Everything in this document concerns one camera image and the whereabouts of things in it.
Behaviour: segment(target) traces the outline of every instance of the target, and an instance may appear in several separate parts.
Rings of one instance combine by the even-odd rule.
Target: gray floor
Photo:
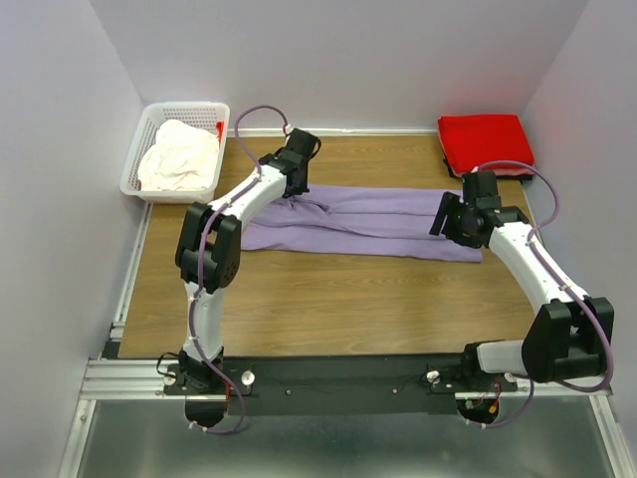
[[[503,413],[521,404],[506,398]],[[98,405],[81,477],[611,477],[590,401],[537,397],[511,426],[426,414],[254,417],[245,431],[189,430],[183,403]]]

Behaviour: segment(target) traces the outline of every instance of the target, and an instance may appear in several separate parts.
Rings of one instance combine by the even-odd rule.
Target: metal bolt
[[[246,370],[241,374],[241,382],[246,386],[250,386],[255,382],[255,375],[251,370]]]
[[[438,378],[440,378],[440,372],[438,370],[431,370],[427,372],[427,381],[429,383],[434,383]]]

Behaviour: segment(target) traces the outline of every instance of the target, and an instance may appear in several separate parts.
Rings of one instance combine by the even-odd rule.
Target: screw
[[[250,386],[255,382],[255,375],[251,370],[246,370],[241,374],[241,382],[246,386]]]
[[[438,370],[431,370],[427,372],[427,381],[429,383],[434,383],[438,378],[440,378],[440,372]]]
[[[175,385],[176,382],[177,378],[175,378],[174,376],[165,375],[163,378],[163,384],[166,386]]]

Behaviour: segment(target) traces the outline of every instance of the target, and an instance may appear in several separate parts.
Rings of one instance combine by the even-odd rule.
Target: white plastic basket
[[[167,120],[180,120],[194,127],[217,132],[217,123],[223,122],[219,137],[219,157],[212,185],[208,189],[197,191],[141,191],[137,180],[137,170],[141,159],[155,144],[155,134]],[[129,196],[138,196],[148,202],[191,203],[210,202],[219,182],[219,171],[223,161],[223,151],[228,136],[230,109],[223,103],[209,102],[167,102],[148,105],[139,120],[135,136],[132,139],[126,166],[123,169],[119,189]]]

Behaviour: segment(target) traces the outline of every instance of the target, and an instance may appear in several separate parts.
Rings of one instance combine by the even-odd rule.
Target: purple pants
[[[242,249],[481,262],[480,250],[429,234],[445,191],[312,185],[268,204],[244,231]]]

